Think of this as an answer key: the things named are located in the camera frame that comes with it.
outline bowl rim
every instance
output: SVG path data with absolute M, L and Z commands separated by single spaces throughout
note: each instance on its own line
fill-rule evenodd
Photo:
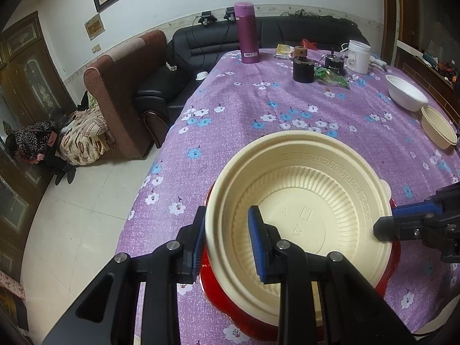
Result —
M 445 136 L 437 127 L 435 124 L 433 124 L 433 122 L 430 120 L 430 118 L 428 117 L 427 113 L 426 113 L 426 109 L 431 109 L 435 112 L 435 114 L 439 115 L 441 117 L 442 120 L 445 121 L 445 123 L 450 127 L 450 130 L 452 131 L 452 133 L 454 134 L 455 136 L 455 140 L 453 139 L 449 139 L 448 136 Z M 449 121 L 447 119 L 444 118 L 444 116 L 436 109 L 434 109 L 432 106 L 430 105 L 425 105 L 421 108 L 422 110 L 422 115 L 423 117 L 427 120 L 427 122 L 430 124 L 431 127 L 434 128 L 434 130 L 438 133 L 438 135 L 440 137 L 442 137 L 445 141 L 447 141 L 448 143 L 450 143 L 450 145 L 457 145 L 457 134 L 455 133 L 454 129 L 452 128 L 452 126 L 449 124 Z
M 387 74 L 387 75 L 385 75 L 385 78 L 386 78 L 387 82 L 389 82 L 392 86 L 394 86 L 397 89 L 399 89 L 405 95 L 409 96 L 412 100 L 417 101 L 418 103 L 420 103 L 422 105 L 428 105 L 428 103 L 430 102 L 428 97 L 420 89 L 418 89 L 415 85 L 410 84 L 410 82 L 408 82 L 406 79 L 400 78 L 399 76 L 396 76 L 396 75 L 393 75 L 393 74 Z M 407 93 L 404 89 L 399 88 L 396 84 L 394 84 L 392 82 L 391 78 L 397 78 L 397 79 L 400 79 L 400 80 L 406 82 L 407 84 L 409 84 L 409 86 L 411 86 L 412 88 L 416 89 L 426 99 L 426 101 L 425 100 L 419 100 L 418 98 L 415 98 L 410 93 Z
M 243 283 L 239 281 L 238 275 L 232 267 L 231 258 L 229 258 L 222 247 L 222 245 L 225 244 L 225 234 L 222 232 L 223 210 L 221 202 L 228 194 L 230 188 L 229 183 L 233 182 L 234 177 L 242 170 L 244 166 L 242 165 L 242 162 L 245 162 L 243 160 L 244 158 L 247 158 L 248 155 L 250 156 L 251 153 L 258 150 L 259 146 L 262 146 L 262 149 L 266 150 L 270 143 L 277 145 L 289 139 L 292 142 L 313 140 L 317 143 L 324 143 L 330 145 L 332 148 L 342 150 L 344 155 L 348 155 L 348 157 L 352 158 L 353 164 L 356 165 L 363 175 L 369 178 L 370 185 L 373 187 L 374 193 L 379 199 L 377 202 L 380 216 L 391 216 L 392 214 L 390 204 L 386 199 L 387 195 L 380 184 L 380 179 L 376 172 L 361 155 L 339 140 L 311 131 L 280 131 L 261 137 L 245 146 L 225 165 L 214 184 L 213 191 L 211 191 L 209 197 L 208 207 L 206 209 L 205 231 L 209 261 L 219 285 L 222 287 L 224 292 L 231 297 L 232 301 L 235 300 L 234 302 L 238 307 L 253 317 L 256 317 L 254 314 L 255 311 L 262 312 L 260 311 L 261 307 L 257 304 L 257 302 L 247 300 L 248 294 L 245 292 L 247 289 Z M 214 222 L 210 222 L 209 217 L 211 216 L 213 217 Z M 382 244 L 382 248 L 382 255 L 386 258 L 383 265 L 387 266 L 391 254 L 392 244 Z M 383 273 L 384 270 L 381 271 L 380 276 L 375 277 L 376 284 L 381 280 Z M 271 322 L 271 319 L 268 319 L 269 317 L 271 318 L 271 315 L 266 313 L 264 315 L 264 319 L 262 319 L 260 315 L 257 318 L 265 323 L 274 324 Z

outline floral tablecloth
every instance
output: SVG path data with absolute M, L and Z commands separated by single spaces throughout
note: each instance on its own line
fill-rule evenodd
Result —
M 305 85 L 293 81 L 292 63 L 273 52 L 261 50 L 261 62 L 254 65 L 243 64 L 238 51 L 227 53 L 187 101 L 137 195 L 117 252 L 138 256 L 174 239 L 192 223 L 229 159 L 251 141 L 282 130 L 315 131 L 351 146 L 390 184 L 399 205 L 457 182 L 456 152 L 438 151 L 417 117 L 392 102 L 385 73 L 348 72 L 350 89 Z M 309 57 L 318 60 L 325 53 L 309 51 Z M 395 68 L 388 73 L 411 81 Z M 430 105 L 440 110 L 432 98 Z M 440 262 L 437 250 L 403 242 L 385 300 L 415 331 L 460 293 L 459 273 L 457 264 Z M 178 293 L 184 344 L 259 343 L 213 307 L 199 282 L 179 285 Z M 138 336 L 142 299 L 141 292 Z

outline red plastic tray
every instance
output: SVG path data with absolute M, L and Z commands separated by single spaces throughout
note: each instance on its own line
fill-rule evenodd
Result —
M 208 204 L 211 189 L 206 197 L 206 205 Z M 396 207 L 396 203 L 393 199 L 390 200 L 392 208 Z M 399 241 L 393 242 L 392 251 L 390 253 L 390 259 L 383 273 L 382 278 L 375 287 L 376 291 L 381 297 L 385 296 L 386 287 L 388 281 L 392 278 L 399 264 L 401 258 L 401 244 Z M 227 296 L 224 290 L 220 287 L 219 282 L 214 275 L 211 264 L 209 263 L 208 253 L 206 249 L 203 254 L 203 264 L 200 272 L 200 280 L 204 290 L 204 293 L 208 297 L 209 301 L 221 312 L 228 315 L 237 326 L 246 335 L 261 341 L 277 341 L 278 327 L 260 321 L 243 310 L 241 310 L 233 301 Z M 323 328 L 320 326 L 317 328 L 318 339 L 323 338 Z

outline wall outlet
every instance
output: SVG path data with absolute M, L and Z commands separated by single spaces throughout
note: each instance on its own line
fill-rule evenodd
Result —
M 101 46 L 99 44 L 93 47 L 93 53 L 99 52 L 100 50 L 101 50 Z

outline wooden cabinet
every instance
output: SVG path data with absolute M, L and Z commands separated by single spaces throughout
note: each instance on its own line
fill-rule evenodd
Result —
M 20 279 L 35 212 L 52 174 L 12 157 L 6 137 L 43 120 L 63 123 L 75 104 L 58 77 L 36 13 L 0 35 L 0 269 Z

